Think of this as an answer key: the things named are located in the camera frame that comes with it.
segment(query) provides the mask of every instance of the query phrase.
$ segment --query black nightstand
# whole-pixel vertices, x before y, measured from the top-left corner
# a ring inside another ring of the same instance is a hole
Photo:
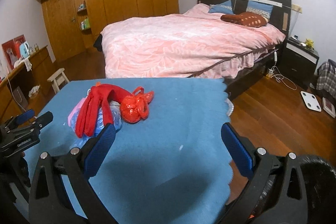
[[[287,39],[278,68],[283,76],[307,90],[318,61],[317,51],[302,47],[299,43]]]

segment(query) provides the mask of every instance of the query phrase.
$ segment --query wall switch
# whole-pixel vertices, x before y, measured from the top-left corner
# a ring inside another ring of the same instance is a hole
[[[297,11],[302,14],[302,7],[297,4],[292,4],[292,10]]]

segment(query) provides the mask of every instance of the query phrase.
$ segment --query blue pillow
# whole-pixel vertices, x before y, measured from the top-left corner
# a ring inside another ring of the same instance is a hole
[[[208,13],[222,13],[227,15],[233,15],[231,0],[225,1],[221,4],[210,5]]]
[[[261,15],[263,17],[266,17],[268,20],[271,17],[272,10],[273,5],[267,5],[252,0],[249,0],[246,8],[247,12],[253,12],[255,14]]]

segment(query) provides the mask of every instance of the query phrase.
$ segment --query silver bolt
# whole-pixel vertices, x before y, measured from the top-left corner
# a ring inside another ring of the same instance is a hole
[[[79,153],[79,148],[78,147],[74,147],[73,149],[70,150],[70,153],[72,155],[77,155]]]
[[[41,155],[40,155],[40,158],[45,159],[47,156],[48,156],[47,152],[42,152]]]
[[[265,154],[266,154],[266,149],[265,149],[265,148],[259,147],[259,148],[257,149],[257,151],[258,151],[258,153],[259,153],[260,155],[265,155]]]
[[[296,159],[296,155],[293,153],[293,152],[290,152],[288,154],[288,156],[292,159],[292,160],[295,160]]]

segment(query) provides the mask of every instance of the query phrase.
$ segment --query wooden stool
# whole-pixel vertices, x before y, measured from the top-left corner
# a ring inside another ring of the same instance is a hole
[[[64,73],[64,68],[59,69],[53,75],[48,78],[48,82],[52,82],[52,88],[54,89],[55,94],[59,92],[59,85],[63,82],[69,83],[69,79]]]

